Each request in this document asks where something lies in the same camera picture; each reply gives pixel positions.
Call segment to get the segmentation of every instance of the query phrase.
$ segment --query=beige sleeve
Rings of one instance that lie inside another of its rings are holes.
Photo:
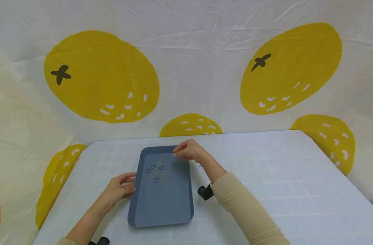
[[[211,188],[218,203],[233,216],[249,244],[290,244],[259,201],[233,173],[219,178]]]
[[[62,238],[56,245],[77,245],[77,244],[74,241],[68,240],[66,238]]]

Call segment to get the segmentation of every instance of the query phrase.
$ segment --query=blue tray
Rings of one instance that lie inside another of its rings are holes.
[[[131,227],[184,224],[194,215],[189,162],[173,157],[175,145],[147,147],[140,153],[131,196]]]

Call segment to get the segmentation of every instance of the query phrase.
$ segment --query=black clamp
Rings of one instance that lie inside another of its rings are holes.
[[[205,188],[204,186],[200,186],[200,188],[197,190],[197,193],[204,201],[207,201],[208,199],[213,197],[213,192],[210,185],[208,185],[207,188]]]
[[[107,237],[101,237],[99,238],[99,241],[97,244],[95,244],[94,242],[89,242],[88,245],[109,245],[111,243],[111,241],[109,241],[109,239]]]

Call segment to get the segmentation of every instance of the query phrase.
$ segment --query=tray rim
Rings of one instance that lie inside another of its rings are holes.
[[[178,225],[178,224],[187,224],[191,222],[194,214],[195,214],[195,208],[193,203],[193,191],[192,191],[192,180],[191,180],[191,165],[190,161],[184,162],[185,164],[188,164],[188,173],[189,173],[189,179],[188,179],[188,186],[189,186],[189,196],[191,197],[191,218],[185,222],[178,222],[174,224],[166,224],[166,225],[151,225],[151,226],[137,226],[135,224],[135,214],[136,212],[133,212],[133,208],[137,206],[138,203],[138,193],[139,193],[139,187],[142,183],[142,177],[143,177],[143,171],[144,171],[144,162],[148,155],[151,155],[150,152],[153,149],[160,149],[160,151],[156,152],[155,154],[170,154],[173,153],[174,148],[176,148],[176,145],[163,145],[163,146],[150,146],[145,147],[140,152],[139,157],[139,163],[137,165],[137,171],[136,171],[136,177],[135,182],[133,183],[133,187],[136,188],[136,192],[131,195],[130,203],[129,203],[129,210],[128,210],[128,224],[132,228],[145,228],[145,227],[159,227],[159,226],[166,226],[166,225]]]

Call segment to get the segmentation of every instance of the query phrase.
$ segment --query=left hand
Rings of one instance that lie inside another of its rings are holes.
[[[135,192],[136,188],[133,188],[133,185],[122,185],[124,183],[134,183],[135,176],[136,173],[125,173],[112,178],[94,205],[105,212],[110,212],[116,202],[129,198]]]

